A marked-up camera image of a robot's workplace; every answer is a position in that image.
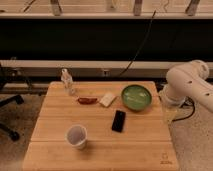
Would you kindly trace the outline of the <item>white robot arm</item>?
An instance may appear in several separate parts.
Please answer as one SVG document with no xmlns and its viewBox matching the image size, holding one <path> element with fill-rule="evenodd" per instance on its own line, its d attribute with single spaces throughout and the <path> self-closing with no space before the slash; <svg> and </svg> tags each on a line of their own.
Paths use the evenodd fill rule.
<svg viewBox="0 0 213 171">
<path fill-rule="evenodd" d="M 213 112 L 213 85 L 206 81 L 208 76 L 209 67 L 201 60 L 172 67 L 166 74 L 162 103 L 167 107 L 180 107 L 189 97 Z"/>
</svg>

